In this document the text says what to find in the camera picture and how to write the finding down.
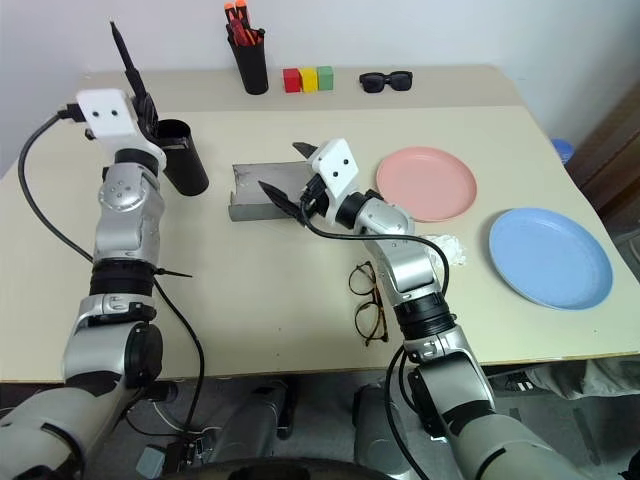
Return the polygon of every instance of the eyeglasses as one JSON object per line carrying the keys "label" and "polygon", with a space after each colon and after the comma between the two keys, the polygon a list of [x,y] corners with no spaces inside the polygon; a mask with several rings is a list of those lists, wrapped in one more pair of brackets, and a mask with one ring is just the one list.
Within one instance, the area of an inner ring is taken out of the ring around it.
{"label": "eyeglasses", "polygon": [[411,88],[413,73],[405,71],[391,72],[389,75],[380,72],[363,73],[360,75],[360,83],[367,93],[381,92],[385,85],[390,85],[394,90],[405,91]]}
{"label": "eyeglasses", "polygon": [[364,262],[353,269],[349,275],[349,290],[361,297],[371,295],[371,300],[358,306],[354,317],[356,331],[364,338],[365,346],[368,347],[372,340],[388,342],[387,319],[384,315],[380,290],[378,290],[376,283],[376,273],[371,262]]}

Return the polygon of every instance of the pen holder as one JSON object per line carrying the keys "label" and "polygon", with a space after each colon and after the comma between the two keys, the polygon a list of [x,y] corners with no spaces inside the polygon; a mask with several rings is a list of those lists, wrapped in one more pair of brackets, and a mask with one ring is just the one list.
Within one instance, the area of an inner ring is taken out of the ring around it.
{"label": "pen holder", "polygon": [[209,186],[189,125],[181,120],[158,122],[158,143],[167,156],[164,173],[176,190],[189,197],[199,195]]}
{"label": "pen holder", "polygon": [[269,90],[267,80],[267,64],[264,58],[264,41],[257,45],[242,47],[235,45],[230,39],[229,45],[236,57],[242,84],[247,93],[261,95]]}

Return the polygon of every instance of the black cylinder cup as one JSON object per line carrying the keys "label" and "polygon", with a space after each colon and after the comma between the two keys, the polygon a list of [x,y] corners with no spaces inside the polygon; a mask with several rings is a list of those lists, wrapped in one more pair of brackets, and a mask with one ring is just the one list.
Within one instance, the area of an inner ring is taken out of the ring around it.
{"label": "black cylinder cup", "polygon": [[209,186],[189,125],[181,120],[158,122],[158,143],[167,156],[164,173],[182,195],[200,195]]}
{"label": "black cylinder cup", "polygon": [[251,95],[261,95],[269,90],[267,63],[264,58],[264,41],[243,47],[235,45],[229,40],[229,45],[233,56],[236,57],[245,91]]}

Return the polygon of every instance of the red block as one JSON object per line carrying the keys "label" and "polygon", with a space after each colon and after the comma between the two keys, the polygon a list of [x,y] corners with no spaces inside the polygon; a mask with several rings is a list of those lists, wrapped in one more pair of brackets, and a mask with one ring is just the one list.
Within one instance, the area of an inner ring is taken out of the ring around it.
{"label": "red block", "polygon": [[284,79],[285,92],[296,93],[302,88],[302,79],[297,68],[285,68],[282,70],[282,78]]}

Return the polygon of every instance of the colored block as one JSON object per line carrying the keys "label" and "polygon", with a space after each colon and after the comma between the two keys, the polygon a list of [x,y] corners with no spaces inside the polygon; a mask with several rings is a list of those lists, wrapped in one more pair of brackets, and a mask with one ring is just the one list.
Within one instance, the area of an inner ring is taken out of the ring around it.
{"label": "colored block", "polygon": [[282,79],[284,80],[284,91],[287,93],[296,93],[300,91],[300,72],[297,68],[285,68],[282,70]]}
{"label": "colored block", "polygon": [[333,68],[318,67],[318,90],[333,90]]}
{"label": "colored block", "polygon": [[318,73],[315,68],[301,68],[300,76],[302,77],[302,91],[305,93],[315,92],[318,90]]}

